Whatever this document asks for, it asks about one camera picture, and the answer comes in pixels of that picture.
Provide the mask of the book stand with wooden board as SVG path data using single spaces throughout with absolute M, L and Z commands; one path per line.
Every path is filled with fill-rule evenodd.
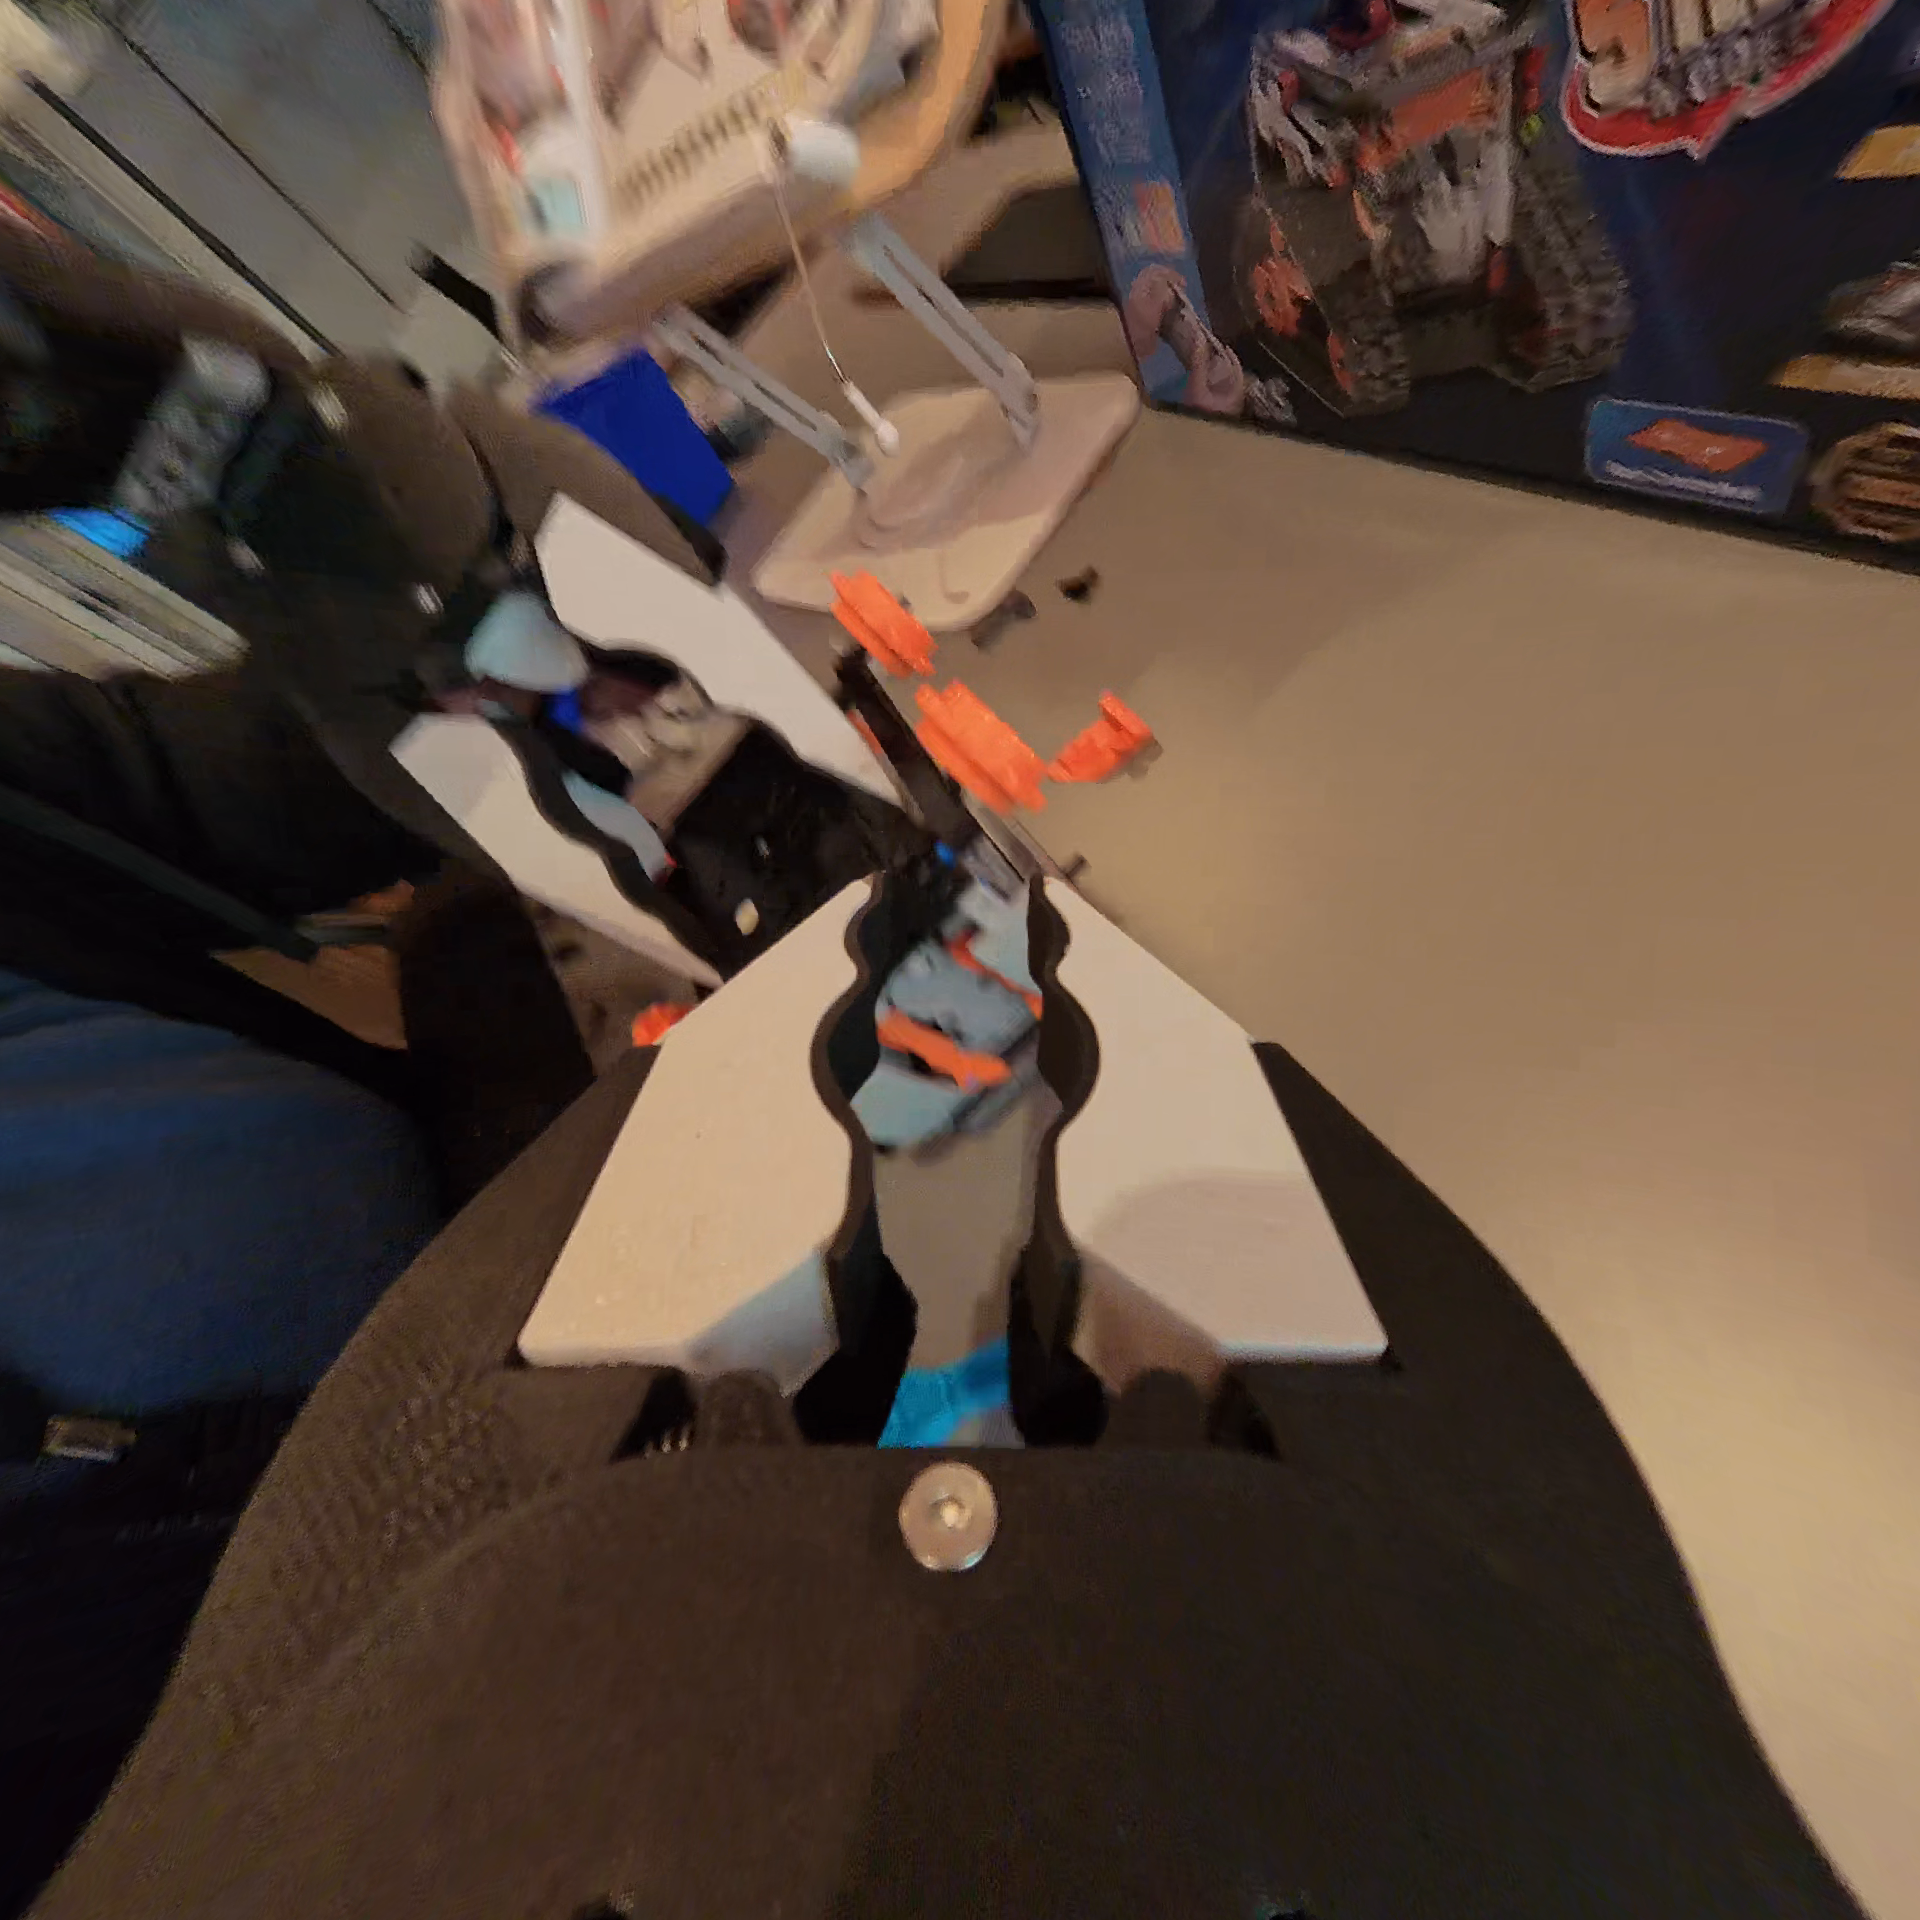
M 769 204 L 730 217 L 705 265 L 692 248 L 594 284 L 558 274 L 505 296 L 507 342 L 556 358 L 643 331 L 827 466 L 754 588 L 827 610 L 872 574 L 934 634 L 975 627 L 1086 492 L 1139 418 L 1128 376 L 1035 379 L 887 223 L 887 206 L 975 126 L 1008 4 L 939 2 L 939 39 L 903 89 L 852 128 L 794 122 L 775 144 Z M 886 406 L 827 342 L 807 246 L 827 240 L 944 348 L 967 382 Z

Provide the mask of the person's clothed body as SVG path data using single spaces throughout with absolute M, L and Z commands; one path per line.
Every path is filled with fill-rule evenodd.
M 134 1428 L 302 1398 L 441 1223 L 379 1095 L 4 974 L 4 1398 Z

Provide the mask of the toy robot model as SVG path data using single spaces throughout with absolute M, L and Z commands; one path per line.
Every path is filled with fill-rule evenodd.
M 878 1152 L 931 1155 L 991 1131 L 1040 1080 L 1028 891 L 1046 866 L 1008 819 L 1040 802 L 1043 756 L 966 684 L 927 686 L 934 641 L 873 577 L 840 584 L 833 612 L 852 643 L 826 688 L 898 806 L 818 772 L 680 674 L 734 739 L 662 827 L 664 890 L 740 969 L 844 884 L 897 880 L 878 1063 L 856 1115 Z

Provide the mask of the robot kit box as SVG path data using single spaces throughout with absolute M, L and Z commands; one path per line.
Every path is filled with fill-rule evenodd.
M 1916 572 L 1916 2 L 1028 11 L 1147 402 Z

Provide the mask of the blue plastic separator tool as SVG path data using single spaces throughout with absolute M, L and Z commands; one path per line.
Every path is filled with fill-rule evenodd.
M 939 1368 L 911 1368 L 897 1390 L 882 1450 L 1020 1450 L 1010 1352 L 1003 1338 Z

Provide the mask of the blue bin with white tag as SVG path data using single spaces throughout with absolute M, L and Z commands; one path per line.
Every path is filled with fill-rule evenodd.
M 587 376 L 547 382 L 536 410 L 574 427 L 648 494 L 712 530 L 736 482 L 671 376 L 648 350 L 631 350 Z

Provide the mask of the person's left forearm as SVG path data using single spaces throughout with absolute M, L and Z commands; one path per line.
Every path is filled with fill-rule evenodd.
M 291 947 L 436 874 L 247 671 L 3 673 L 4 969 L 41 978 Z

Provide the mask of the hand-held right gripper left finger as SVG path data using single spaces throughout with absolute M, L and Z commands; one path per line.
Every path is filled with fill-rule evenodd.
M 522 1326 L 524 1364 L 763 1377 L 804 1438 L 881 1440 L 919 1311 L 882 1249 L 852 1098 L 914 936 L 897 880 L 856 880 L 643 1058 Z

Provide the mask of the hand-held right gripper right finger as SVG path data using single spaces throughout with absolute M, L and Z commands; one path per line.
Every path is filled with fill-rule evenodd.
M 1377 1368 L 1387 1336 L 1256 1040 L 1065 880 L 1035 880 L 1031 1223 L 1008 1306 L 1012 1423 L 1088 1448 L 1168 1377 L 1209 1417 L 1249 1369 Z

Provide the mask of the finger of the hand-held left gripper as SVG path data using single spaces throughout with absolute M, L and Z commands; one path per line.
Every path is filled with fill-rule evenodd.
M 648 875 L 633 884 L 618 878 L 612 855 L 631 849 L 594 846 L 585 826 L 567 833 L 542 814 L 503 729 L 478 715 L 423 715 L 399 735 L 392 755 L 524 896 L 697 990 L 722 984 L 692 932 L 672 931 L 664 907 L 638 902 Z
M 818 772 L 898 806 L 875 747 L 730 586 L 697 584 L 570 497 L 551 503 L 536 554 L 560 624 L 580 641 L 675 666 Z

